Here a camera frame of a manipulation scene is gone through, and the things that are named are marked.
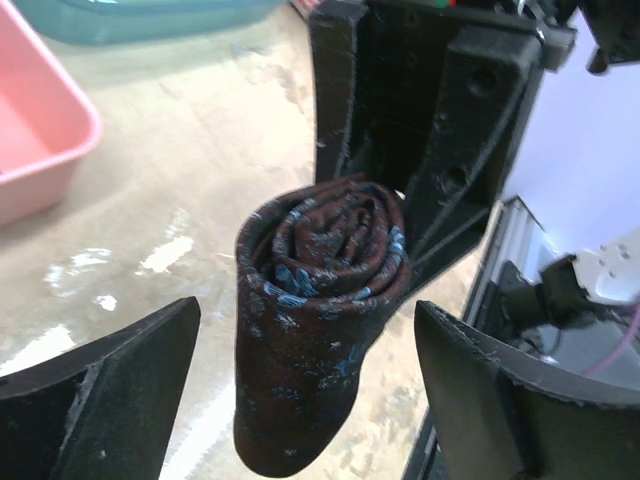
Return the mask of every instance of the dark red necktie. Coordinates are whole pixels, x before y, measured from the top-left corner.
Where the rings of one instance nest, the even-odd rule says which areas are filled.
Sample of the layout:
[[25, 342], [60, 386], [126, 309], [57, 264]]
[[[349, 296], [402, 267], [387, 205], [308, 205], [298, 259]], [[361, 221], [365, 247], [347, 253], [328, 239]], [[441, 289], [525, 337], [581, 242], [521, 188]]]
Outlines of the dark red necktie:
[[234, 440], [268, 477], [308, 466], [356, 398], [411, 269], [398, 195], [341, 178], [254, 212], [238, 235]]

